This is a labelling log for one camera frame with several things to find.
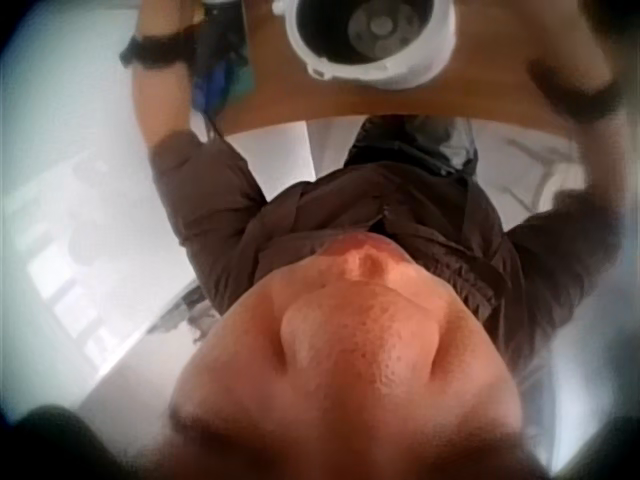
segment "wooden table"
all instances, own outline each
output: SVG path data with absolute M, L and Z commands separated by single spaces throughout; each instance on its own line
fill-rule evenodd
M 401 92 L 314 80 L 289 44 L 283 18 L 273 15 L 272 1 L 244 3 L 256 90 L 220 116 L 227 134 L 384 113 L 479 118 L 566 134 L 527 77 L 531 45 L 500 0 L 457 0 L 458 43 L 450 64 L 428 85 Z

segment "mouth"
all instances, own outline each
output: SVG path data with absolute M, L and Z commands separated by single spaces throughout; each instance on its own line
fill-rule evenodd
M 327 244 L 318 255 L 341 257 L 353 253 L 375 253 L 390 260 L 413 263 L 413 260 L 397 243 L 375 233 L 358 232 L 343 235 Z

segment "sleeve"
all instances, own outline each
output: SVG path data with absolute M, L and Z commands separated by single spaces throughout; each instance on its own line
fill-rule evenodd
M 616 259 L 621 231 L 620 217 L 587 191 L 560 192 L 551 211 L 533 215 L 509 231 L 534 330 L 551 334 L 571 320 Z
M 246 160 L 224 139 L 200 142 L 176 132 L 151 153 L 158 193 L 207 296 L 224 295 L 229 259 L 246 226 L 266 204 Z

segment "skin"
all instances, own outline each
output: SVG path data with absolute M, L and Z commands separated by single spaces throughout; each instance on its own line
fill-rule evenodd
M 568 85 L 613 74 L 577 0 L 503 0 Z M 193 21 L 190 0 L 143 0 L 137 35 Z M 189 128 L 185 65 L 133 70 L 153 149 Z M 589 185 L 625 204 L 621 112 L 574 125 Z M 352 234 L 265 277 L 216 324 L 176 386 L 154 466 L 170 478 L 544 478 L 522 455 L 504 362 L 452 288 L 390 240 Z

